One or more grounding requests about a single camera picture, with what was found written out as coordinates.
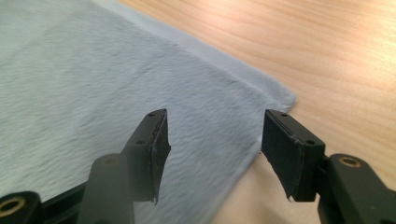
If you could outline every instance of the gray towel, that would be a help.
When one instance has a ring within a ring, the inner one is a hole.
[[[167,108],[171,154],[157,205],[136,223],[207,223],[260,150],[277,81],[109,0],[0,1],[0,195],[43,201],[87,180],[150,111]]]

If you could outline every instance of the fabric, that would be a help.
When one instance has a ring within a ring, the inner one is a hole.
[[[158,204],[136,223],[207,223],[260,151],[276,80],[108,0],[0,1],[0,195],[43,201],[87,180],[141,119],[167,108],[172,151]]]

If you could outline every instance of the folded cloth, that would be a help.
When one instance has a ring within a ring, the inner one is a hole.
[[[0,1],[0,195],[46,201],[73,188],[167,108],[159,202],[136,203],[136,223],[207,223],[259,152],[264,110],[293,101],[276,80],[117,2]]]

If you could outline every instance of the wooden table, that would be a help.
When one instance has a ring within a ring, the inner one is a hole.
[[[262,70],[297,94],[290,113],[327,155],[368,161],[396,189],[396,2],[121,0]],[[319,223],[259,155],[212,223]]]

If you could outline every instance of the black metal part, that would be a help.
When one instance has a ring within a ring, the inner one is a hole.
[[[87,183],[44,203],[30,191],[1,198],[0,224],[134,223],[133,201],[158,200],[170,149],[166,109],[153,111],[121,154],[95,161]]]
[[[166,109],[145,116],[121,152],[128,160],[132,197],[136,202],[158,201],[163,168],[171,150]]]
[[[77,224],[134,224],[128,163],[123,154],[97,159],[91,168]]]
[[[288,114],[266,110],[262,152],[286,192],[296,202],[313,202],[315,171],[324,158],[324,143]]]
[[[365,161],[345,154],[331,155],[327,177],[345,223],[396,222],[392,192]]]

